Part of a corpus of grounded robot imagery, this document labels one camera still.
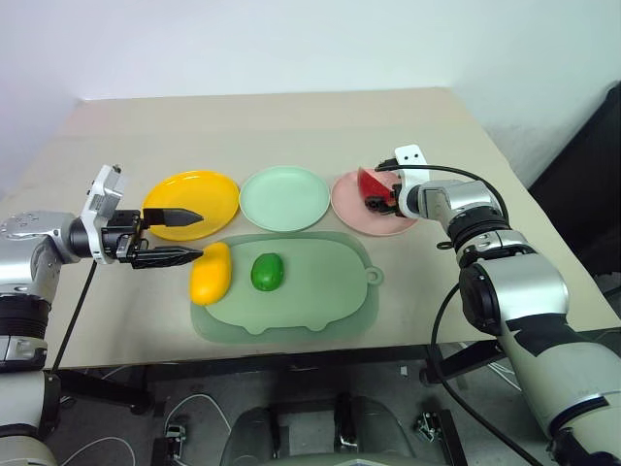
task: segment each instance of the yellow plate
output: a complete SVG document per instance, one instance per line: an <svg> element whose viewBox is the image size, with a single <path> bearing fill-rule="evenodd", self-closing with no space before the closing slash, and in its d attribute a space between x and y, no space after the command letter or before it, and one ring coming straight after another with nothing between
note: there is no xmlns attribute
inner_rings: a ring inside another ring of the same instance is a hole
<svg viewBox="0 0 621 466"><path fill-rule="evenodd" d="M235 216L240 190L233 180L216 172L178 173L154 187L144 208L187 209L203 220L187 226L151 226L155 236L172 241L198 240L215 233Z"/></svg>

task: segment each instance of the beige tabletop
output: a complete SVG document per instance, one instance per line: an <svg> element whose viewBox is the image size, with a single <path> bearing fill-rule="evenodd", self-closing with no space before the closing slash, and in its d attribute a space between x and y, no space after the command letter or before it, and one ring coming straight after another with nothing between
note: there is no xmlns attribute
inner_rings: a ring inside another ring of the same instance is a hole
<svg viewBox="0 0 621 466"><path fill-rule="evenodd" d="M358 166L372 167L393 149L417 144L428 163L479 174L507 200L511 225L561 271L571 296L569 322L577 330L619 325L588 273L514 176L507 160L449 90L309 93L109 100L80 104L0 204L6 217L23 210L79 213L102 164L119 164L130 178L122 209L138 209L161 180L187 170L214 170L241 185L272 165L307 167L332 183ZM446 178L433 174L432 178ZM136 271L100 266L62 366L81 367L239 357L252 354L393 347L429 343L445 293L456 283L451 250L436 243L440 226L420 220L390 238L360 235L332 211L311 231L345 231L358 238L385 274L373 326L339 341L224 345L192 328L187 292L190 265ZM240 213L217 234L189 246L262 230ZM163 241L151 239L151 245ZM89 261L62 269L50 314L51 364L71 318ZM474 330L456 297L440 340L487 338Z"/></svg>

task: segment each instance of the green cutting board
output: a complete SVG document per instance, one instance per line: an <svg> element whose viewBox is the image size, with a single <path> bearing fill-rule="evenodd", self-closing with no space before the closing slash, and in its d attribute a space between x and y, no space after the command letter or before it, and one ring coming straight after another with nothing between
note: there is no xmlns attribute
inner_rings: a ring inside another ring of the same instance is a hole
<svg viewBox="0 0 621 466"><path fill-rule="evenodd" d="M223 240L231 248L231 287L207 308L191 306L194 328L223 343L272 343L346 338L376 318L383 275L364 247L340 232L244 235ZM254 259L279 253L284 281L275 291L250 282Z"/></svg>

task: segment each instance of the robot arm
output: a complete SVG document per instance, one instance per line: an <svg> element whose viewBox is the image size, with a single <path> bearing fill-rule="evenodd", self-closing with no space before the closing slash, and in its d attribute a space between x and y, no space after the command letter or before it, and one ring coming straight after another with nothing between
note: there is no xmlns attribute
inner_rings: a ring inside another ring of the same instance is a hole
<svg viewBox="0 0 621 466"><path fill-rule="evenodd" d="M568 326L563 278L510 228L484 183L417 182L417 170L399 168L404 162L397 152L396 159L380 165L400 171L401 214L442 225L461 269L464 314L498 339L539 426L552 439L555 460L617 464L621 359Z"/></svg>
<svg viewBox="0 0 621 466"><path fill-rule="evenodd" d="M0 465L54 465L39 442L53 428L60 380L42 371L51 303L60 268L93 257L135 269L168 267L202 255L199 250L149 250L142 238L151 225L184 226L202 220L184 209L116 209L124 178L104 166L88 191L80 217L27 212L0 224Z"/></svg>

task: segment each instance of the green lime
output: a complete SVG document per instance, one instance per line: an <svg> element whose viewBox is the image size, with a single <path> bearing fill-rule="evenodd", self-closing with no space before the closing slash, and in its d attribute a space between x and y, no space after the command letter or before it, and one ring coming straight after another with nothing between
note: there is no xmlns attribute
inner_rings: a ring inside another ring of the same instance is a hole
<svg viewBox="0 0 621 466"><path fill-rule="evenodd" d="M261 291L274 291L282 283L284 266L275 252L259 255L250 271L252 285Z"/></svg>

